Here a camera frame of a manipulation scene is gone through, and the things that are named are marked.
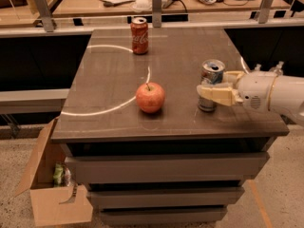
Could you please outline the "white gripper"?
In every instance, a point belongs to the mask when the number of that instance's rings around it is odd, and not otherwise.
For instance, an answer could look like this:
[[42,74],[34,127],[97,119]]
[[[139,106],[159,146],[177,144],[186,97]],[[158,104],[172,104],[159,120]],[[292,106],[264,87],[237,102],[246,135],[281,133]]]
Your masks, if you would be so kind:
[[[266,71],[254,71],[246,75],[240,70],[225,71],[223,84],[198,85],[197,92],[202,98],[220,105],[232,106],[242,103],[246,109],[267,112],[276,77],[275,73]],[[237,89],[234,89],[231,84],[237,82]]]

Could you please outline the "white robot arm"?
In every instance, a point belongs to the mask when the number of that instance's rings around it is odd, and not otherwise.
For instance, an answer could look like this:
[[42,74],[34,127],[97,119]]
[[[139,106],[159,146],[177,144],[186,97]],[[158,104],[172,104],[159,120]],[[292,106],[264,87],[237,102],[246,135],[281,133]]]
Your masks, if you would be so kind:
[[227,71],[222,82],[201,83],[198,94],[220,105],[242,105],[255,112],[274,112],[304,125],[304,79],[272,71]]

